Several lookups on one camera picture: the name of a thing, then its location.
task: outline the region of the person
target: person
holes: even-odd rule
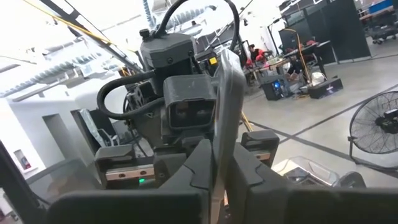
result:
[[[285,74],[287,81],[289,82],[295,82],[299,79],[300,74],[303,73],[303,65],[300,60],[296,56],[291,57],[290,61],[290,68],[287,70],[287,73]]]
[[[250,50],[250,59],[252,62],[258,62],[258,61],[263,61],[264,58],[264,51],[261,49],[255,49],[255,45],[251,44],[249,46]]]

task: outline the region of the gray concrete floor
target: gray concrete floor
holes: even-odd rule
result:
[[[338,75],[344,90],[320,100],[280,101],[267,101],[262,92],[257,92],[246,97],[243,110],[248,120],[257,125],[255,129],[274,129],[280,136],[282,143],[274,164],[303,156],[339,175],[357,171],[368,187],[398,187],[396,173],[385,174],[351,161],[347,140],[349,122],[360,102],[386,90],[398,91],[396,71],[398,57],[327,66],[327,76]],[[355,148],[354,155],[375,164],[398,166],[398,152],[379,156]]]
[[[366,40],[372,57],[380,58],[398,54],[398,40],[393,40],[391,37],[388,37],[381,45],[373,44],[371,37],[366,38]]]

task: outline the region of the computer monitor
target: computer monitor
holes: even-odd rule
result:
[[[310,30],[307,20],[305,19],[295,23],[292,26],[287,27],[286,29],[282,29],[279,31],[280,39],[282,41],[282,46],[284,49],[298,48],[299,45],[297,43],[297,34],[300,37],[300,43],[304,45],[306,42],[313,39],[312,32]]]

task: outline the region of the yellow cable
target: yellow cable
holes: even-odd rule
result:
[[[34,7],[34,8],[36,8],[36,9],[40,10],[40,11],[43,12],[44,14],[46,14],[46,15],[48,15],[48,16],[51,16],[53,19],[56,19],[56,20],[58,20],[58,21],[60,21],[60,22],[63,22],[64,24],[66,24],[66,25],[68,25],[68,26],[70,26],[70,27],[73,27],[73,28],[75,28],[75,29],[77,29],[77,30],[80,30],[80,31],[82,31],[83,33],[85,33],[85,34],[87,34],[87,35],[89,35],[89,36],[96,37],[96,38],[98,38],[99,40],[102,40],[103,42],[105,42],[105,43],[107,43],[107,44],[113,44],[113,45],[117,46],[116,44],[114,44],[114,43],[111,42],[110,40],[105,39],[105,38],[103,38],[103,37],[100,37],[100,36],[98,36],[98,35],[96,35],[96,34],[93,34],[92,32],[90,32],[90,31],[88,31],[88,30],[82,29],[81,27],[78,27],[78,26],[76,26],[75,24],[72,24],[72,23],[66,21],[65,19],[59,18],[58,16],[55,16],[55,15],[53,15],[53,14],[51,14],[51,13],[49,13],[49,12],[43,10],[43,9],[41,9],[39,6],[36,6],[35,4],[29,2],[28,0],[23,0],[23,1],[26,2],[27,4],[30,4],[32,7]]]
[[[123,73],[123,76],[129,76],[129,74],[127,74],[125,71],[124,71],[124,68],[122,68],[122,73]]]
[[[253,131],[253,128],[252,128],[250,122],[248,121],[246,115],[244,115],[243,111],[242,111],[242,119],[243,119],[243,122],[246,123],[246,126],[249,127],[249,131]]]
[[[307,68],[307,65],[305,64],[305,61],[304,61],[303,52],[301,51],[301,43],[300,43],[300,36],[299,36],[299,34],[297,33],[296,30],[293,30],[293,29],[284,29],[284,30],[292,31],[292,32],[294,32],[294,33],[297,35],[298,52],[300,52],[301,64],[304,66],[304,69],[305,69],[305,76],[307,77],[308,81],[311,83],[310,74],[308,73],[308,68]]]

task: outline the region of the metal pole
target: metal pole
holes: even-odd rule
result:
[[[240,18],[240,15],[244,12],[244,10],[247,9],[248,6],[249,6],[253,1],[254,1],[254,0],[249,1],[249,3],[242,9],[242,11],[239,13],[239,18]],[[211,45],[212,45],[214,42],[216,42],[216,40],[217,40],[226,30],[228,30],[228,29],[232,26],[233,23],[234,23],[234,21],[232,20],[231,22],[229,22],[229,24],[228,24],[227,26],[225,26],[224,28],[222,28],[222,29],[220,30],[220,33],[218,33],[218,34],[210,41],[209,45],[205,48],[205,50],[208,50],[208,49],[211,47]]]
[[[65,19],[66,21],[82,28],[87,31],[89,31],[86,27],[81,25],[76,19],[78,16],[83,17],[71,4],[69,4],[73,8],[73,12],[71,14],[68,14],[65,12],[61,7],[59,7],[57,4],[55,4],[52,0],[40,0],[43,4],[45,4],[47,7],[49,7],[53,12],[55,12],[57,15],[59,15],[62,19]],[[102,36],[104,36],[105,39],[106,36],[102,34],[101,31],[97,29],[97,32],[99,32]],[[92,37],[90,35],[86,35],[88,38],[96,42],[101,48],[105,49],[108,53],[113,55],[115,58],[117,58],[119,61],[124,63],[127,67],[130,69],[134,70],[137,73],[143,72],[143,70],[133,61],[131,61],[123,51],[118,49],[116,46],[110,46],[109,44],[105,44],[102,40],[99,40],[96,37]]]
[[[276,46],[274,36],[272,35],[271,29],[269,28],[270,26],[267,26],[269,35],[271,36],[272,43],[274,44],[275,50],[276,50],[276,55],[279,55],[278,47]]]

